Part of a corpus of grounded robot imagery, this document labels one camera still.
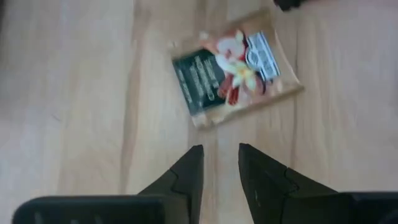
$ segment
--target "wood grain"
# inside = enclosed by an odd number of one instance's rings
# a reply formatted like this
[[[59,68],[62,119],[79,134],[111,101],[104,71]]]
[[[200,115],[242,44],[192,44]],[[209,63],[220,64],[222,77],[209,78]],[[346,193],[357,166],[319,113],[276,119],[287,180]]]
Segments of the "wood grain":
[[[167,53],[270,6],[302,93],[207,131]],[[398,3],[6,1],[0,34],[0,220],[41,195],[136,194],[205,147],[202,223],[252,223],[246,142],[336,190],[397,190]]]

